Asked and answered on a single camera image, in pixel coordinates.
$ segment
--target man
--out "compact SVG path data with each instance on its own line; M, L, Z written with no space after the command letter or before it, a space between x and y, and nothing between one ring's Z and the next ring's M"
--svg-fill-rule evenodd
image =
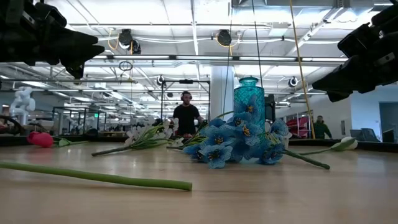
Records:
M332 139L329 128L326 124L324 124L322 116L317 117L317 122L313 124L313 130L315 132L316 139L325 139L325 133L329 136L330 139Z
M184 137L192 137L195 134L195 123L193 120L196 118L199 123L203 118L199 115L198 108L190 104L192 95L188 91L181 94L182 104L174 109L173 118L178 118L178 135Z

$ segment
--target table surface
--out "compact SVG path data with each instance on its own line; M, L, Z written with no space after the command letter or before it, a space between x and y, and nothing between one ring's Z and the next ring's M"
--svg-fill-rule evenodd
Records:
M398 154L314 155L324 170L285 156L275 166L209 170L172 149L92 158L117 146L1 148L0 160L193 182L193 191L133 187L0 169L0 223L397 223ZM293 151L315 147L291 147Z

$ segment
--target teal glass vase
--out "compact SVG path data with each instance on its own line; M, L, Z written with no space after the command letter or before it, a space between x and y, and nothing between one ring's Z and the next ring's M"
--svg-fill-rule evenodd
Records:
M234 90L234 113L241 113L244 110L251 112L256 117L252 122L265 132L266 102L264 89L256 86L258 81L253 77L239 80L241 86Z

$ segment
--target pink object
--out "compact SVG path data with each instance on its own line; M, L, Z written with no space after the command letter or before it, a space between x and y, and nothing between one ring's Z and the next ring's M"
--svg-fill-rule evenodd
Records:
M33 144L33 142L32 142L33 137L34 137L35 135L37 135L37 134L40 134L40 133L38 133L37 131L32 131L32 132L28 135L28 137L27 137L27 142Z
M47 133L31 132L27 139L31 144L41 147L51 147L54 144L52 136Z

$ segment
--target black t-shirt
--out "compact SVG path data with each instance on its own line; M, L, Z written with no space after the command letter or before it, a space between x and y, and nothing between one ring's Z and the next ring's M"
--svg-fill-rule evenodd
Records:
M174 109L173 118L178 118L178 135L195 134L195 123L193 120L199 117L199 111L196 106L180 105Z

